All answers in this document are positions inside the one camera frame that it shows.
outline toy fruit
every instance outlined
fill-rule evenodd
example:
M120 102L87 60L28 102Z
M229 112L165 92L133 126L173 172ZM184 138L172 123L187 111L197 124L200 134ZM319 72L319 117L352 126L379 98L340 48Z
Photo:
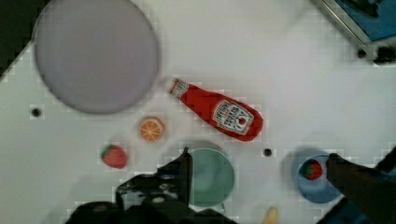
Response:
M308 180L316 180L323 175L323 170L320 163L315 160L309 160L305 163L303 169L303 176Z
M121 147L110 145L101 155L102 161L113 168L122 169L127 162L127 156Z
M157 117L144 118L140 125L140 136L146 141L153 143L157 141L165 130L165 124Z

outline orange slice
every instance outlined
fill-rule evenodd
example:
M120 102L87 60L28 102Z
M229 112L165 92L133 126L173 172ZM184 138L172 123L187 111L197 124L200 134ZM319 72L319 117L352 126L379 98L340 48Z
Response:
M153 143L157 141L165 130L165 124L157 117L144 118L140 125L140 136L146 141Z

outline ketchup label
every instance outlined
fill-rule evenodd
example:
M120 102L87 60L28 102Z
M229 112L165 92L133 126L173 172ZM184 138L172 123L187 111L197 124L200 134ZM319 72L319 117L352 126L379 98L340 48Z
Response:
M174 95L177 99L180 99L180 97L189 89L189 83L184 82L180 79L178 79L175 83L174 86L171 89L172 95Z
M218 123L220 128L243 135L247 133L253 119L254 116L244 107L226 100L218 103L213 114L213 120Z

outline blue cup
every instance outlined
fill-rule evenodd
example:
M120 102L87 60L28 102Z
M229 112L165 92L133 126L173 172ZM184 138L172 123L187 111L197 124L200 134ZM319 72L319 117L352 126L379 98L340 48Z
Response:
M328 203L341 195L340 191L327 179L326 161L329 154L317 150L301 150L295 156L291 166L291 176L300 193L312 203ZM317 161L322 169L322 175L315 179L307 179L302 172L305 165L311 160Z

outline red object in cup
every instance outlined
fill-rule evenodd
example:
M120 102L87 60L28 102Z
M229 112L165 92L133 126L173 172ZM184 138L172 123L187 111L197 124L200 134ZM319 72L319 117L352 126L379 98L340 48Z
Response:
M308 180L316 180L323 175L323 169L318 161L309 160L303 166L303 175Z

